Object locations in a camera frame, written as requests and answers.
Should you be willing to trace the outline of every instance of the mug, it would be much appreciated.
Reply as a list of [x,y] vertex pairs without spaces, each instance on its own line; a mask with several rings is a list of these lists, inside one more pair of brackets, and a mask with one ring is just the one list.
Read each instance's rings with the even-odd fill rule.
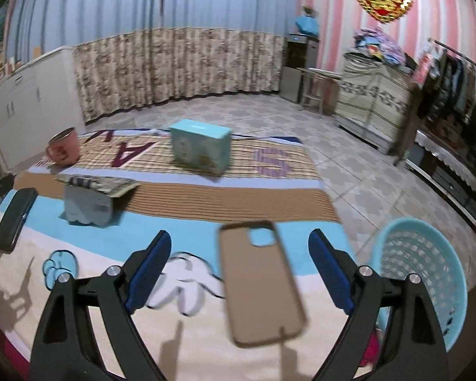
[[58,133],[46,147],[46,155],[55,163],[63,166],[77,163],[80,153],[79,138],[74,127],[69,127]]

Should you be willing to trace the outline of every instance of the wall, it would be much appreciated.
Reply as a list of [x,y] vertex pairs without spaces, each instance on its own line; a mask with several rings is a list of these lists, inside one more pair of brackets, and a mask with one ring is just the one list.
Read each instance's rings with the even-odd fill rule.
[[[318,12],[320,50],[318,67],[341,70],[342,54],[353,45],[353,30],[380,25],[357,0],[297,0]],[[382,25],[410,56],[418,56],[428,37],[465,54],[476,62],[476,3],[474,0],[414,0],[399,20]]]
[[296,0],[17,0],[7,58],[30,61],[45,53],[102,37],[157,27],[210,27],[284,35],[295,18]]

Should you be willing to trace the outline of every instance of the table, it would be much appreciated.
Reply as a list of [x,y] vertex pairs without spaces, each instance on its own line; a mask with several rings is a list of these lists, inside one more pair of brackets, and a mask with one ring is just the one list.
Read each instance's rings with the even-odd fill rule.
[[[160,130],[100,131],[80,142],[79,163],[63,173],[129,177],[141,185],[126,211],[110,226],[97,227],[64,219],[63,185],[53,179],[56,167],[46,158],[16,181],[16,188],[36,187],[39,197],[13,253],[0,255],[0,329],[26,368],[49,296],[44,261],[54,251],[70,251],[78,277],[100,275],[165,229],[175,267],[164,270],[163,284],[133,320],[167,379],[311,379],[347,317],[334,307],[310,259],[308,235],[321,228],[336,249],[352,250],[304,147],[292,139],[234,136],[231,167],[215,178],[173,164],[169,134]],[[279,166],[284,170],[275,171]],[[0,206],[0,220],[13,193]],[[308,323],[295,339],[241,349],[228,329],[216,235],[222,224],[258,218],[275,222]],[[90,314],[106,367],[122,375],[99,311]]]

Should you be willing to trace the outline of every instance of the metal screw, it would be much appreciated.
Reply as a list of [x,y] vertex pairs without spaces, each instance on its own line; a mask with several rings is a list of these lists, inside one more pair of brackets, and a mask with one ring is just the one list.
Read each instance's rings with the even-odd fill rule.
[[58,282],[61,282],[62,284],[64,284],[65,282],[68,282],[69,279],[70,279],[70,274],[68,274],[67,272],[64,272],[58,277]]
[[117,276],[119,273],[122,271],[122,268],[120,268],[118,265],[113,265],[107,268],[107,274],[109,276]]
[[360,275],[362,276],[371,276],[372,275],[372,268],[370,266],[360,266],[358,269]]
[[409,275],[409,280],[410,280],[413,284],[419,284],[420,282],[422,282],[422,279],[421,279],[420,276],[417,275],[417,274],[411,274],[411,275]]

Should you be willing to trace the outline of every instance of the light blue box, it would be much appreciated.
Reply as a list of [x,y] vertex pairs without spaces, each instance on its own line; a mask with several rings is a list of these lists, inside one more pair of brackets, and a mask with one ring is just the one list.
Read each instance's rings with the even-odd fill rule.
[[231,129],[183,119],[170,128],[174,158],[221,175],[231,158]]

